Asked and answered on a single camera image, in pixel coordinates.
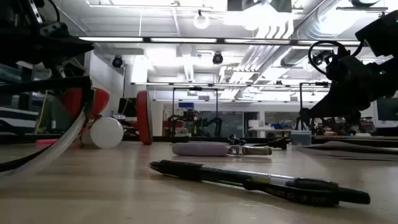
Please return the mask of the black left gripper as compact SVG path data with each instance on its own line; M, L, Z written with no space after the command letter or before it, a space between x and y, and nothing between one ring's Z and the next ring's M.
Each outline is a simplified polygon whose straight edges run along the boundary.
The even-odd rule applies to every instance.
M0 21L0 63L43 63L56 67L70 58L94 49L93 43L70 35L63 22L49 22L39 26L15 27ZM93 110L92 81L89 76L38 80L0 85L0 95L18 95L39 90L80 88L82 101L79 116L87 124Z

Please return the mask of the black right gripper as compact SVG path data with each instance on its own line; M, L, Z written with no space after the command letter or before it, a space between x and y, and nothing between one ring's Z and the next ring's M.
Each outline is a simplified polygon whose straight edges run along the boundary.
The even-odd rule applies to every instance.
M326 59L326 77L331 80L328 94L311 108L302 108L300 117L339 117L355 114L370 103L398 91L398 55L377 64L364 64L348 50Z

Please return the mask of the white lightbulb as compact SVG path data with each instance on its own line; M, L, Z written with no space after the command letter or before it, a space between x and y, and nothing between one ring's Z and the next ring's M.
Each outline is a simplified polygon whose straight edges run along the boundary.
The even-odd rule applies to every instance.
M117 146L124 136L122 124L114 118L100 118L75 139L81 147L102 149Z

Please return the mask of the red desk lamp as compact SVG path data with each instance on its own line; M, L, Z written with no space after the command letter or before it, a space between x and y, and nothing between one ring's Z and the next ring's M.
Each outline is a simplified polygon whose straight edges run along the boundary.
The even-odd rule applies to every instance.
M110 94L100 88L92 88L93 98L89 104L89 115L88 119L95 119L105 109L110 99ZM133 101L133 109L136 117L136 121L129 124L128 126L138 131L139 140L145 144L150 145L153 142L152 133L152 114L150 111L151 98L147 90L140 90L137 92L136 98L131 98ZM60 97L62 106L68 111L68 113L76 118L81 111L80 106L83 102L83 90L80 88L72 88L67 90L65 94Z

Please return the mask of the small blue round container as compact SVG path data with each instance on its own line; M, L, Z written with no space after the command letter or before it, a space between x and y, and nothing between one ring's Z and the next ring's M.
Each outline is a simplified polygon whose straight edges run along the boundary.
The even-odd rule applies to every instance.
M294 146L310 146L312 144L312 132L294 130L290 133L290 139Z

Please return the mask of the white-framed computer monitor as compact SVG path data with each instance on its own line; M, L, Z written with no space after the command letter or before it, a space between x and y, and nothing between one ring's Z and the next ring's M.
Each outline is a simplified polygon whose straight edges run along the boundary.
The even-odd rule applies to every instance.
M398 127L398 98L380 98L374 104L376 128Z

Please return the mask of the black eyeglasses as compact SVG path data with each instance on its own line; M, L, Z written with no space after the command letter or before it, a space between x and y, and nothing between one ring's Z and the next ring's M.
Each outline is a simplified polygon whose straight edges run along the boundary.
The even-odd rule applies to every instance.
M85 106L70 128L53 144L31 155L0 163L0 189L42 170L65 152L86 125L91 108Z

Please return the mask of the black computer monitor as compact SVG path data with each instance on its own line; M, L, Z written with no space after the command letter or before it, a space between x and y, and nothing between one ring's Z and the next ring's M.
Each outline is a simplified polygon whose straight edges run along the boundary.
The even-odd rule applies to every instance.
M136 99L135 98L120 98L118 113L126 117L136 117Z

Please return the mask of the black ballpoint pen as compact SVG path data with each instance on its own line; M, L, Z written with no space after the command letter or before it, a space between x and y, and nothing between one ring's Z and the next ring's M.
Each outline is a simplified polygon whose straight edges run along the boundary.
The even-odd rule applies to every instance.
M207 181L233 185L315 207L333 207L340 202L371 203L371 198L366 192L344 188L336 182L321 179L223 169L204 164L169 160L150 162L149 167L163 175L197 182Z

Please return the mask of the white paper roll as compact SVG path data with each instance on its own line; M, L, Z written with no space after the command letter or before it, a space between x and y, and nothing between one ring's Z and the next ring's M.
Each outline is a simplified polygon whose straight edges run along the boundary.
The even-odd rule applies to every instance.
M162 127L163 127L164 105L161 102L153 101L151 103L151 109L152 109L153 136L161 136L163 131Z

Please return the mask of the black background rig frame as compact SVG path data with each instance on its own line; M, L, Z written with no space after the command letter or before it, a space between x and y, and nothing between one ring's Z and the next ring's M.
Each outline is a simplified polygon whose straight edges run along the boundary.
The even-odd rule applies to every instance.
M174 109L175 109L174 101L175 101L175 91L176 90L190 90L190 91L213 90L213 91L215 91L215 93L216 93L216 116L211 121L202 121L200 124L202 126L208 126L211 123L215 123L216 128L215 128L214 135L216 137L220 137L221 136L222 119L218 117L218 89L217 88L203 88L200 86L193 86L193 85L188 85L187 87L173 87L173 90L172 90L172 115L171 115L171 117L168 118L168 120L170 120L170 119L172 120L169 136L172 138L175 137L175 134L176 134L175 118L182 120L182 121L193 121L194 123L196 122L196 120L195 120L196 116L194 115L193 110L189 110L183 116L174 115Z

